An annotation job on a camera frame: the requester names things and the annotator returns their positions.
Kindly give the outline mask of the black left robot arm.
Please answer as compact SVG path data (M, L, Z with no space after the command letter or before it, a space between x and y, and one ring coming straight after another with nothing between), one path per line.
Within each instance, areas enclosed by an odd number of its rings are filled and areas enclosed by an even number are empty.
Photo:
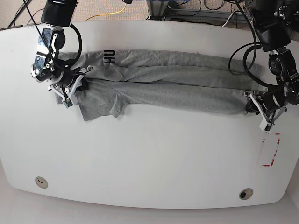
M248 68L246 60L251 51L262 49L269 53L268 67L277 82L276 85L267 84L248 70L248 76L266 90L246 93L250 98L246 110L261 114L263 120L260 128L269 131L277 118L287 110L288 104L299 103L299 73L295 59L287 48L291 42L290 32L299 30L299 2L247 0L244 11L260 43L245 51L243 66Z

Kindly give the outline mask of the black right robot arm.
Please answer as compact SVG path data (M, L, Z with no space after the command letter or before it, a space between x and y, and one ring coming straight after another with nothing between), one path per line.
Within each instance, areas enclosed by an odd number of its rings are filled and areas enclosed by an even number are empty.
M87 68L72 68L82 53L82 37L79 30L71 23L75 8L75 0L47 1L41 22L46 24L42 31L38 31L38 47L31 76L38 82L50 81L48 87L54 91L66 107L77 104L76 90L88 88L85 79ZM75 58L61 60L59 50L65 44L64 28L71 27L78 36L78 52Z

